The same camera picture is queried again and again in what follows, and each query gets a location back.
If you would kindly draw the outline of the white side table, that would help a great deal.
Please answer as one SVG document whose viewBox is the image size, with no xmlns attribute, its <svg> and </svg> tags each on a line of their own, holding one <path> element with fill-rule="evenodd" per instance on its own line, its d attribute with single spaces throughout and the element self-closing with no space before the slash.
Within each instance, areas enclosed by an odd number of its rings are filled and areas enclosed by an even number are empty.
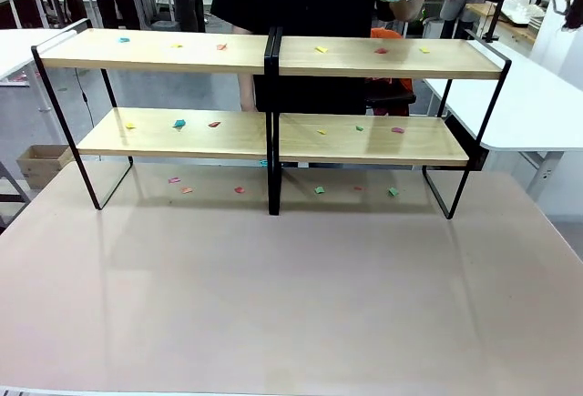
<svg viewBox="0 0 583 396">
<path fill-rule="evenodd" d="M 44 86 L 39 80 L 32 47 L 51 48 L 76 33 L 74 30 L 62 32 L 47 28 L 0 30 L 0 87 L 28 86 L 39 100 L 38 111 L 50 112 L 52 108 Z"/>
</svg>

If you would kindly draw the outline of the orange chair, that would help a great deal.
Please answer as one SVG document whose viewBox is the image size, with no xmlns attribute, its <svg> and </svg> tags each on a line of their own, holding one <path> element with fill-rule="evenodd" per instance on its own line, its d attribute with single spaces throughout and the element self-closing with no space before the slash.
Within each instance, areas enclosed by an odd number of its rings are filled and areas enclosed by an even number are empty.
<svg viewBox="0 0 583 396">
<path fill-rule="evenodd" d="M 416 101 L 410 78 L 369 78 L 365 81 L 365 103 L 375 116 L 408 117 Z"/>
</svg>

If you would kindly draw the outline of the wooden background workbench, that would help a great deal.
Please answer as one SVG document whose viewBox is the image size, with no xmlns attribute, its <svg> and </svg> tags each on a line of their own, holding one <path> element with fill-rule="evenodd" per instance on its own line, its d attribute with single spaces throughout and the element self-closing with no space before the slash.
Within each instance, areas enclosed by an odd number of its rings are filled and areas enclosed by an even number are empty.
<svg viewBox="0 0 583 396">
<path fill-rule="evenodd" d="M 466 9 L 480 18 L 480 35 L 489 31 L 496 12 L 496 3 L 472 3 Z M 529 0 L 506 0 L 495 26 L 495 36 L 504 36 L 530 46 L 535 44 L 546 10 L 531 5 Z"/>
</svg>

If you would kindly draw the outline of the black backpack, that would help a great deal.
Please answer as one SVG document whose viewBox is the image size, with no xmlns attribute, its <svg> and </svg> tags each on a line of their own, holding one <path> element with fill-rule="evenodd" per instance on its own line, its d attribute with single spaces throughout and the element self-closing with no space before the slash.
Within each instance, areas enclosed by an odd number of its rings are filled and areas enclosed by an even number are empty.
<svg viewBox="0 0 583 396">
<path fill-rule="evenodd" d="M 67 24 L 87 18 L 84 0 L 64 0 L 63 13 Z"/>
</svg>

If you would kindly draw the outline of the bystander in grey trousers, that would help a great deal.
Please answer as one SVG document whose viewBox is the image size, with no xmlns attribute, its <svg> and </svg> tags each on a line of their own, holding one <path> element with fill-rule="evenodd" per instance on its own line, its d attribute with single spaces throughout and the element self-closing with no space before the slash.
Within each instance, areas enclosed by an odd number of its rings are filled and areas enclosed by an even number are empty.
<svg viewBox="0 0 583 396">
<path fill-rule="evenodd" d="M 445 22 L 473 22 L 473 14 L 466 9 L 467 2 L 468 0 L 444 0 L 440 18 Z"/>
</svg>

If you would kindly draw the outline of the person's left forearm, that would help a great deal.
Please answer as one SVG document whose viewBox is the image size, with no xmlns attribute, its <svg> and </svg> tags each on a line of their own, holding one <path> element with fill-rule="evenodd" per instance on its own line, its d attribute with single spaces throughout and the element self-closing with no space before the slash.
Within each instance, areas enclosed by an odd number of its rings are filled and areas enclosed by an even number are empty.
<svg viewBox="0 0 583 396">
<path fill-rule="evenodd" d="M 424 0 L 399 0 L 390 2 L 389 6 L 397 21 L 410 22 L 420 13 L 423 4 Z"/>
</svg>

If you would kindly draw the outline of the cardboard box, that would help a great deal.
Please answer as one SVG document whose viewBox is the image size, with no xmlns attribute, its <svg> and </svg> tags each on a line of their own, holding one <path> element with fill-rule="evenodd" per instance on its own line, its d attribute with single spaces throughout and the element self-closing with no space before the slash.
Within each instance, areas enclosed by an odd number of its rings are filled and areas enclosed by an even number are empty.
<svg viewBox="0 0 583 396">
<path fill-rule="evenodd" d="M 67 145 L 33 145 L 16 163 L 28 186 L 40 190 L 73 160 L 71 149 Z"/>
</svg>

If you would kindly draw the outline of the wooden shelf unit black frame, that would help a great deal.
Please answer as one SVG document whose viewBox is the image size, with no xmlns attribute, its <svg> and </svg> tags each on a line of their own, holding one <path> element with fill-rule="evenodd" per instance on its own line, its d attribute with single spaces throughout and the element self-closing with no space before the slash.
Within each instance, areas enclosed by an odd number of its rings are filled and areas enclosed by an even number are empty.
<svg viewBox="0 0 583 396">
<path fill-rule="evenodd" d="M 434 117 L 406 119 L 288 116 L 278 104 L 279 80 L 283 76 L 444 79 L 448 84 L 490 80 L 496 87 L 475 137 L 479 144 L 510 70 L 510 60 L 477 35 L 465 41 L 285 36 L 281 28 L 271 30 L 276 31 L 281 32 L 278 75 L 265 79 L 267 112 L 279 117 L 280 167 L 284 162 L 419 166 L 444 216 L 453 218 L 473 171 L 473 160 L 446 126 L 442 110 Z M 326 47 L 328 52 L 319 53 L 316 46 Z M 388 53 L 376 54 L 379 47 Z M 423 54 L 420 47 L 431 53 Z M 392 127 L 401 127 L 404 133 L 394 133 Z M 327 134 L 319 134 L 319 129 Z"/>
<path fill-rule="evenodd" d="M 33 46 L 32 54 L 57 120 L 66 137 L 77 168 L 95 209 L 101 210 L 111 196 L 99 197 L 83 163 L 84 156 L 267 159 L 268 210 L 280 212 L 281 167 L 279 163 L 279 117 L 265 114 L 211 113 L 201 110 L 123 107 L 115 96 L 109 71 L 265 75 L 277 77 L 277 53 L 281 32 L 267 36 L 193 34 L 155 31 L 114 31 L 93 28 L 80 20 L 62 32 L 77 33 L 49 48 Z M 129 43 L 120 44 L 120 37 Z M 170 48 L 182 44 L 183 48 Z M 217 50 L 227 44 L 226 50 Z M 55 89 L 50 68 L 74 68 L 100 72 L 107 90 L 110 111 L 81 140 L 75 141 Z M 174 128 L 177 119 L 186 126 Z M 217 127 L 211 122 L 220 121 Z M 133 123 L 136 128 L 127 129 Z"/>
</svg>

